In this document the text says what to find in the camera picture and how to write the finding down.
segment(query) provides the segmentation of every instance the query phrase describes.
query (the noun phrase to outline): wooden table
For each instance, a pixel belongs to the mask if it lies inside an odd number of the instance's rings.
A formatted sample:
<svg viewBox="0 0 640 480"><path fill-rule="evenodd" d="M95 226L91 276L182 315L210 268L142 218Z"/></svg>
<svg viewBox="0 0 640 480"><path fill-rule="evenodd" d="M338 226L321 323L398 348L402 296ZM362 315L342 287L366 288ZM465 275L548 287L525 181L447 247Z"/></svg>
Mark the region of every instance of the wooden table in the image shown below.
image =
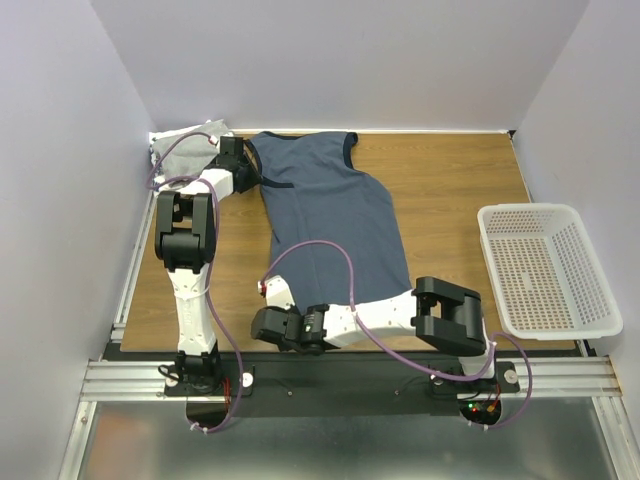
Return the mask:
<svg viewBox="0 0 640 480"><path fill-rule="evenodd" d="M353 163L391 192L412 281L434 276L482 294L487 330L500 321L480 248L476 215L485 206L527 202L507 135L366 134ZM123 351L173 351L178 322L171 284L147 238L122 341ZM251 339L251 321L264 301L256 282L269 261L271 229L259 189L233 195L221 206L211 292L222 320L245 351L276 347ZM230 346L216 332L221 350ZM417 338L392 338L395 349L430 349ZM573 342L522 341L526 348L571 349ZM508 342L499 347L512 348ZM374 350L369 341L349 347Z"/></svg>

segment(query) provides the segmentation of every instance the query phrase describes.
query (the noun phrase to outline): dark blue garment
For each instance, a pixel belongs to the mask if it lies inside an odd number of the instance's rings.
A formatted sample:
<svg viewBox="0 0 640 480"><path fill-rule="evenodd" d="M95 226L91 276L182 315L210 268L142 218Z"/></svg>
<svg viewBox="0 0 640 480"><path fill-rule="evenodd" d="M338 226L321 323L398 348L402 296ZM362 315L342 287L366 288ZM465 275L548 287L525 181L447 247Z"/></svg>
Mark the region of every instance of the dark blue garment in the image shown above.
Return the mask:
<svg viewBox="0 0 640 480"><path fill-rule="evenodd" d="M329 240L353 261L356 303L383 300L411 289L391 195L372 176L354 170L355 133L289 137L263 132L250 141L264 177L271 222L271 261L305 240ZM300 311L321 303L349 303L348 269L340 252L303 247L273 274L289 284Z"/></svg>

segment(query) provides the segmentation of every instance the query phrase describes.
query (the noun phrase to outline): white wall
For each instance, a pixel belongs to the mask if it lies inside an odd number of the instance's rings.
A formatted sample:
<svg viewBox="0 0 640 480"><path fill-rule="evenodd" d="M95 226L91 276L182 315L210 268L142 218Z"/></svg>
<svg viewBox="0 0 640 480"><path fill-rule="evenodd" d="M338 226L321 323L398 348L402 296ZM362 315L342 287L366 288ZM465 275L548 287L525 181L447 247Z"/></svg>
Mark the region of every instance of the white wall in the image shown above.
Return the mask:
<svg viewBox="0 0 640 480"><path fill-rule="evenodd" d="M0 15L0 476L57 478L146 195L152 123L85 0Z"/></svg>
<svg viewBox="0 0 640 480"><path fill-rule="evenodd" d="M587 0L92 0L160 129L512 129Z"/></svg>
<svg viewBox="0 0 640 480"><path fill-rule="evenodd" d="M537 201L583 216L616 295L611 353L640 438L640 3L592 0L514 137Z"/></svg>

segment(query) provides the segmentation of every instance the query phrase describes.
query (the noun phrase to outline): perforated basket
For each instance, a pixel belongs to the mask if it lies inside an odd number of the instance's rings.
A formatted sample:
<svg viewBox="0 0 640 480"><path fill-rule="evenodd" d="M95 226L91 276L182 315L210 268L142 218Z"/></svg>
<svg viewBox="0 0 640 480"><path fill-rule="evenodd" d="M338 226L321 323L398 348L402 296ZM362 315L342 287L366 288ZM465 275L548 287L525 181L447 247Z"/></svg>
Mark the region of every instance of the perforated basket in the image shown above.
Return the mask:
<svg viewBox="0 0 640 480"><path fill-rule="evenodd" d="M616 335L622 318L580 215L566 205L484 207L480 238L502 327L519 338Z"/></svg>

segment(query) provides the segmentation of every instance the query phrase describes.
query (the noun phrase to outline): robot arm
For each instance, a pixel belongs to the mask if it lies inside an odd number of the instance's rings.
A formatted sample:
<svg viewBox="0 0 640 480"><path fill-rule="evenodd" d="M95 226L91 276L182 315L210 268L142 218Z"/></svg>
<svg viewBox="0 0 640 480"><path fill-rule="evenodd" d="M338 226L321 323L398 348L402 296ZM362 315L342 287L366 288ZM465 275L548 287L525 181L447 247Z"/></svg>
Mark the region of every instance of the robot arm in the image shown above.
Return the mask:
<svg viewBox="0 0 640 480"><path fill-rule="evenodd" d="M155 252L169 274L180 327L178 356L170 373L185 384L213 390L222 379L206 297L217 227L210 186L222 201L234 192L250 189L259 180L258 172L244 155L243 139L222 137L220 154L198 180L158 195ZM183 223L188 219L190 226Z"/></svg>
<svg viewBox="0 0 640 480"><path fill-rule="evenodd" d="M349 306L316 305L300 314L286 281L280 276L268 279L261 293L267 307L256 315L251 334L278 345L280 350L318 354L367 338ZM442 318L431 315L437 303ZM465 375L478 373L487 361L489 340L480 295L473 290L421 277L414 290L386 300L361 303L357 311L376 337L417 336L441 353L458 357ZM492 366L483 378L493 376Z"/></svg>

